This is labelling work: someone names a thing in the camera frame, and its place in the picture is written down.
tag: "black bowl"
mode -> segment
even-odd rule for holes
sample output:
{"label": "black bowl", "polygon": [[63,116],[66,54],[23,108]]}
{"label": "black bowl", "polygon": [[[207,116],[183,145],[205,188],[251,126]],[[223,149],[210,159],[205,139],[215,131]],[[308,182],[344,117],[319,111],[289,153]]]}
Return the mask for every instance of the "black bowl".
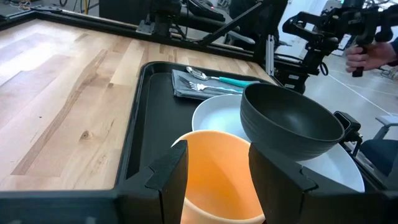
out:
{"label": "black bowl", "polygon": [[327,152],[344,135],[341,123],[323,106],[294,91],[263,83],[244,89],[241,122],[252,142],[295,161]]}

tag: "metal spoon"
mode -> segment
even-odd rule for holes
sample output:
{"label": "metal spoon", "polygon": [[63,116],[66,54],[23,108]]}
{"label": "metal spoon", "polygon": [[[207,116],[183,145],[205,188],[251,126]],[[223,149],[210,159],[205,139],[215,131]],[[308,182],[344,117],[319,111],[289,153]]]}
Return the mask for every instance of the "metal spoon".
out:
{"label": "metal spoon", "polygon": [[228,83],[228,84],[243,87],[243,88],[253,83],[253,82],[249,82],[249,81],[236,80],[233,78],[208,77],[203,72],[201,72],[197,69],[194,69],[192,67],[189,67],[189,66],[187,66],[187,71],[189,72],[189,74],[193,75],[195,78],[203,80],[203,81],[207,81],[209,79],[214,79],[214,80],[218,80],[223,83]]}

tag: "white plate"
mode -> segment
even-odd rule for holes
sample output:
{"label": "white plate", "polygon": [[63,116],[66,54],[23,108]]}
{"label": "white plate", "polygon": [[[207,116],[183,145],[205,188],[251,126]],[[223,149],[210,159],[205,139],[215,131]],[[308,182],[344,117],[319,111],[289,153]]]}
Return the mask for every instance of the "white plate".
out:
{"label": "white plate", "polygon": [[[241,95],[222,95],[207,99],[193,114],[192,130],[224,131],[250,142],[241,123],[241,99]],[[365,191],[361,173],[339,144],[314,159],[298,163],[358,192]]]}

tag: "metal fork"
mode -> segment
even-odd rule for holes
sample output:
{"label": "metal fork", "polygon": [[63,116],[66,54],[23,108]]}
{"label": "metal fork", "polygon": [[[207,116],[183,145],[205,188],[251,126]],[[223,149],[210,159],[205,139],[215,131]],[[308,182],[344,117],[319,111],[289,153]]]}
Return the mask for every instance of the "metal fork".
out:
{"label": "metal fork", "polygon": [[223,87],[205,86],[202,84],[193,83],[181,76],[179,76],[178,78],[187,87],[191,88],[192,90],[196,90],[196,91],[203,91],[204,89],[209,89],[209,90],[222,91],[224,93],[232,93],[232,94],[242,94],[243,93],[243,91],[241,91],[241,90],[227,89],[227,88],[223,88]]}

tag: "wood grain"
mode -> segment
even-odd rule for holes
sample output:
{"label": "wood grain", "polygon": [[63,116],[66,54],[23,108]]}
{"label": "wood grain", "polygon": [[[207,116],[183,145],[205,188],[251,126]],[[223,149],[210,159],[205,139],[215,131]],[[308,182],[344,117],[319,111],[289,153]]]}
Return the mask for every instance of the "wood grain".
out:
{"label": "wood grain", "polygon": [[112,189],[140,68],[255,63],[30,21],[0,32],[0,190]]}

